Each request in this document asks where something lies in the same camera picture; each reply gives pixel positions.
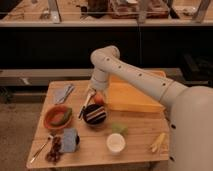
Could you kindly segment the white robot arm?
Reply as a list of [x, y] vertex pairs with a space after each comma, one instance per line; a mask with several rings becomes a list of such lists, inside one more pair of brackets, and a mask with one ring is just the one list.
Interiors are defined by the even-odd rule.
[[169, 110], [168, 171], [213, 171], [213, 88], [188, 87], [124, 63], [115, 46], [93, 51], [90, 59], [92, 88], [106, 89], [114, 74]]

